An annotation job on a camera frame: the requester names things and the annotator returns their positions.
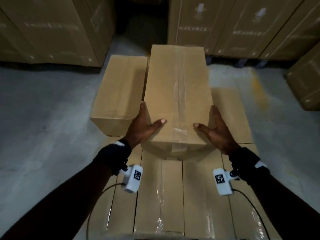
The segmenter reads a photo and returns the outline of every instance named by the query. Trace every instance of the pallet leg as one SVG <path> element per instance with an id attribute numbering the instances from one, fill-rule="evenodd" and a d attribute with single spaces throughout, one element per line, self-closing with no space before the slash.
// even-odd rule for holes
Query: pallet leg
<path id="1" fill-rule="evenodd" d="M 238 63 L 235 65 L 236 68 L 243 68 L 246 64 L 248 59 L 240 59 Z"/>
<path id="2" fill-rule="evenodd" d="M 260 62 L 255 66 L 255 68 L 256 69 L 263 69 L 267 63 L 268 63 L 268 60 L 260 60 Z"/>
<path id="3" fill-rule="evenodd" d="M 212 56 L 206 55 L 205 62 L 207 64 L 207 66 L 209 66 L 211 64 L 211 61 L 212 61 Z"/>

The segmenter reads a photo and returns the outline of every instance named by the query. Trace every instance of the black wristband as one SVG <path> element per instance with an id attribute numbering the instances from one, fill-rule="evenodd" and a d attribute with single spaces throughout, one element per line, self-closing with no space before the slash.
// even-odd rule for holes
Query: black wristband
<path id="1" fill-rule="evenodd" d="M 131 147 L 125 139 L 119 140 L 123 145 L 110 144 L 102 148 L 94 158 L 94 162 L 101 161 L 108 165 L 112 175 L 118 175 L 121 169 L 126 168 Z"/>
<path id="2" fill-rule="evenodd" d="M 258 178 L 263 178 L 270 174 L 269 169 L 266 167 L 255 167 L 260 158 L 248 148 L 241 147 L 236 149 L 230 154 L 229 160 L 235 173 L 249 185 Z"/>

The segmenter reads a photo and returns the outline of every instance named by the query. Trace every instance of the gray floor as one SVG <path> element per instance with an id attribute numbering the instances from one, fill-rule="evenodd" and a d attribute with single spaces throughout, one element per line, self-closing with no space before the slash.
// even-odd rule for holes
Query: gray floor
<path id="1" fill-rule="evenodd" d="M 90 111 L 111 54 L 144 56 L 146 50 L 116 36 L 99 74 L 0 68 L 0 236 L 94 157 L 104 135 Z M 320 212 L 320 112 L 300 108 L 280 69 L 257 71 L 258 78 L 250 68 L 209 70 L 211 86 L 240 89 L 272 174 Z M 77 239 L 83 236 L 81 230 Z"/>

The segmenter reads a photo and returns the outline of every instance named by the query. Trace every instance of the person's left arm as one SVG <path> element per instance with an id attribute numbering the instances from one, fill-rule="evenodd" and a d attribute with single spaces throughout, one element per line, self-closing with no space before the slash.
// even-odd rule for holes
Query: person's left arm
<path id="1" fill-rule="evenodd" d="M 148 125 L 146 104 L 132 121 L 122 145 L 102 148 L 93 162 L 68 179 L 19 219 L 1 239 L 73 239 L 93 210 L 113 174 L 125 167 L 131 150 L 148 140 L 166 122 Z"/>

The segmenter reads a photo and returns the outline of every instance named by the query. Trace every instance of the black cable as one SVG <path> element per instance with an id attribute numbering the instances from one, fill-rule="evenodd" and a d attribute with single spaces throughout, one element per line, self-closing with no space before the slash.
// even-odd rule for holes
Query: black cable
<path id="1" fill-rule="evenodd" d="M 104 191 L 101 192 L 98 200 L 100 199 L 100 197 L 103 195 L 104 192 L 106 192 L 108 189 L 110 189 L 110 188 L 112 188 L 114 186 L 117 186 L 117 185 L 125 185 L 125 184 L 119 183 L 119 184 L 113 184 L 113 185 L 109 186 L 108 188 L 106 188 Z M 89 239 L 89 222 L 90 222 L 90 218 L 91 218 L 91 214 L 92 214 L 93 210 L 94 210 L 94 207 L 93 207 L 92 211 L 90 211 L 88 222 L 87 222 L 87 230 L 86 230 L 86 234 L 85 234 L 86 235 L 86 237 L 85 237 L 86 240 Z"/>
<path id="2" fill-rule="evenodd" d="M 261 222 L 262 222 L 262 225 L 263 225 L 264 229 L 266 230 L 266 235 L 268 236 L 268 239 L 271 240 L 271 239 L 270 239 L 270 236 L 269 236 L 269 233 L 268 233 L 268 230 L 267 230 L 266 226 L 264 225 L 264 222 L 263 222 L 263 220 L 262 220 L 262 218 L 261 218 L 261 215 L 259 214 L 259 212 L 257 211 L 257 209 L 254 207 L 254 205 L 252 204 L 252 202 L 249 200 L 249 198 L 248 198 L 244 193 L 242 193 L 240 190 L 232 189 L 232 191 L 236 191 L 236 192 L 241 193 L 241 194 L 249 201 L 249 203 L 252 205 L 252 207 L 254 208 L 254 210 L 256 211 L 256 213 L 258 214 L 258 216 L 259 216 L 259 218 L 260 218 L 260 220 L 261 220 Z"/>

